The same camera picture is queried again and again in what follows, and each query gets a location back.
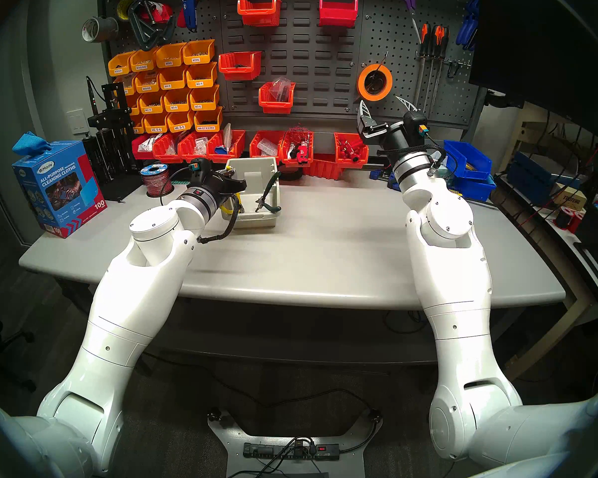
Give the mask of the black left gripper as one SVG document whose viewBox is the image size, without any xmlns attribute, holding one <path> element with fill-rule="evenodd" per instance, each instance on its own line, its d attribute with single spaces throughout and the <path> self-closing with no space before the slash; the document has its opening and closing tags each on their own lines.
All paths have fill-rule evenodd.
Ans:
<svg viewBox="0 0 598 478">
<path fill-rule="evenodd" d="M 214 170 L 199 170 L 198 185 L 208 192 L 217 205 L 223 205 L 231 194 L 239 194 L 247 189 L 245 180 L 233 179 L 235 174 L 231 166 L 226 166 L 224 173 Z"/>
</svg>

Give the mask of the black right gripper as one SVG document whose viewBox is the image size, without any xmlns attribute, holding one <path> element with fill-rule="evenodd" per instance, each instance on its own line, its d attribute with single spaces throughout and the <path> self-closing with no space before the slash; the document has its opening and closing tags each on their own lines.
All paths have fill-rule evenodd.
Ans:
<svg viewBox="0 0 598 478">
<path fill-rule="evenodd" d="M 407 99 L 397 95 L 394 97 L 408 112 L 420 111 Z M 364 99 L 359 102 L 357 115 L 357 130 L 362 142 L 367 146 L 378 146 L 379 155 L 392 156 L 423 150 L 423 139 L 407 132 L 403 121 L 389 125 L 374 120 Z"/>
</svg>

